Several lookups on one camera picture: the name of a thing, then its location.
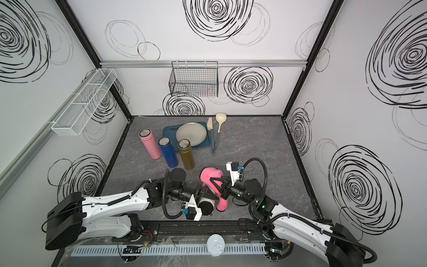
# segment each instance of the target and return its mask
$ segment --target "round plate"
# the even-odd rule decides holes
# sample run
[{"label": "round plate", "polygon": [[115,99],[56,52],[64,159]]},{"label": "round plate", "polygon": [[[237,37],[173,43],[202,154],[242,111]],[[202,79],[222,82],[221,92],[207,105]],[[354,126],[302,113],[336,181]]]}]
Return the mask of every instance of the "round plate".
[{"label": "round plate", "polygon": [[193,147],[201,144],[207,134],[208,132],[203,125],[197,122],[190,122],[179,127],[178,131],[176,131],[176,140],[179,142],[182,139],[187,139]]}]

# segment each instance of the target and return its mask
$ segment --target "black wire basket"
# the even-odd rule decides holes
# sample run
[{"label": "black wire basket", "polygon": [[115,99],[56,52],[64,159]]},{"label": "black wire basket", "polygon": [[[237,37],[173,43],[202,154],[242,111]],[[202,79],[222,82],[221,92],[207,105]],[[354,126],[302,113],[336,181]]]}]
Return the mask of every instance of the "black wire basket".
[{"label": "black wire basket", "polygon": [[170,94],[218,97],[217,61],[174,61],[169,78]]}]

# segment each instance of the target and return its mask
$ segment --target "blue tray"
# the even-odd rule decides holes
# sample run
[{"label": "blue tray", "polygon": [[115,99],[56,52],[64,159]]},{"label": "blue tray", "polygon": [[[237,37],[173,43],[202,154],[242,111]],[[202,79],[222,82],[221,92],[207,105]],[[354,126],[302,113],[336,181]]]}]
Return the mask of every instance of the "blue tray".
[{"label": "blue tray", "polygon": [[[206,125],[206,122],[199,121],[198,123],[203,125],[203,127],[206,129],[207,135],[202,143],[198,144],[197,146],[191,146],[192,148],[207,147],[211,144],[211,140],[209,138],[208,126]],[[179,127],[181,127],[182,125],[183,124],[172,125],[172,126],[167,126],[163,128],[163,137],[169,138],[170,142],[172,143],[173,150],[175,151],[179,151],[178,140],[176,140],[176,131],[178,131]]]}]

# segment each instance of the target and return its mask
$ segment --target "pink plush toy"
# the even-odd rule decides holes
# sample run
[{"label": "pink plush toy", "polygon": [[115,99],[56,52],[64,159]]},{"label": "pink plush toy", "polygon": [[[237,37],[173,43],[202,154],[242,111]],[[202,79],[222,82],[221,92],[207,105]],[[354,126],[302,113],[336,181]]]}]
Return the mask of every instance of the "pink plush toy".
[{"label": "pink plush toy", "polygon": [[[221,194],[219,193],[218,189],[212,184],[210,181],[211,177],[214,178],[221,178],[222,171],[209,167],[202,170],[202,173],[200,173],[200,180],[204,182],[209,188],[215,192],[215,194],[219,197],[219,204],[216,206],[216,209],[218,211],[224,211],[228,207],[228,202],[221,198]],[[217,185],[221,186],[222,182],[220,181],[214,181]]]}]

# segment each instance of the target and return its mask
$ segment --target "pink object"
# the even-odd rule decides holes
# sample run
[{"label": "pink object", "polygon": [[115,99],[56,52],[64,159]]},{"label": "pink object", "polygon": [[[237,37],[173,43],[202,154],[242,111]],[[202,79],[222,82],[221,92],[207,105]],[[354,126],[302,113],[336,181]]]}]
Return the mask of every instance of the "pink object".
[{"label": "pink object", "polygon": [[142,129],[139,132],[139,137],[141,138],[142,143],[144,144],[152,159],[158,159],[161,157],[160,148],[157,145],[157,141],[150,129]]},{"label": "pink object", "polygon": [[[219,197],[219,203],[216,206],[216,209],[218,211],[224,211],[228,207],[227,200],[221,198],[221,194],[219,193],[218,189],[212,184],[211,177],[214,178],[221,178],[222,171],[209,167],[202,170],[202,173],[200,174],[200,180],[204,182],[209,188]],[[222,182],[220,181],[214,181],[217,185],[221,186]]]}]

